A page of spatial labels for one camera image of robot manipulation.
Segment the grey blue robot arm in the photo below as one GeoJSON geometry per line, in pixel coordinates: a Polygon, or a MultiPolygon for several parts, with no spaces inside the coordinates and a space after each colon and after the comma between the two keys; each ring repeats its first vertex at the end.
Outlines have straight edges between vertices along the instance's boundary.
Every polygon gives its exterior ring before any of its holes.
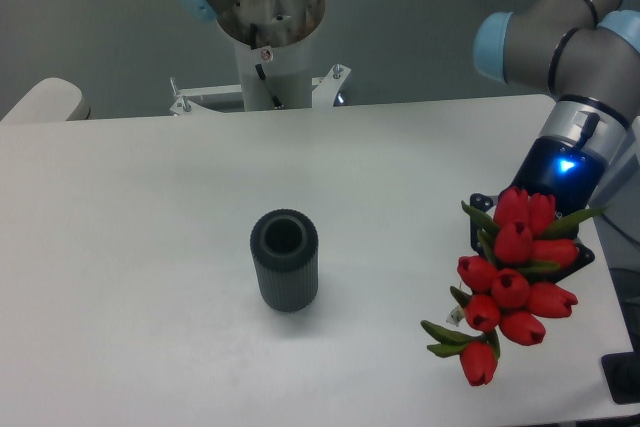
{"type": "MultiPolygon", "coordinates": [[[[311,40],[325,0],[178,0],[232,41],[248,111],[332,108],[347,79],[335,65],[310,74],[311,40]]],[[[513,183],[536,201],[538,275],[562,279],[591,260],[576,239],[588,203],[639,113],[639,15],[624,0],[538,0],[479,27],[476,70],[546,92],[555,105],[513,183]]]]}

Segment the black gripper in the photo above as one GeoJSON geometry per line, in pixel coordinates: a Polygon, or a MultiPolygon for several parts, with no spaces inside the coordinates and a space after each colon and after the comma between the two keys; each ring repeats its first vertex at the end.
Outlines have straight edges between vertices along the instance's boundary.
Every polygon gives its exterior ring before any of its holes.
{"type": "MultiPolygon", "coordinates": [[[[607,164],[598,156],[573,149],[550,137],[538,138],[517,171],[512,186],[534,193],[553,195],[557,212],[576,212],[585,208],[602,178],[607,164]]],[[[499,228],[491,213],[498,197],[473,193],[469,198],[470,246],[483,252],[480,237],[493,246],[499,228]]],[[[557,283],[595,261],[595,253],[580,237],[549,240],[548,260],[559,268],[547,274],[557,283]]]]}

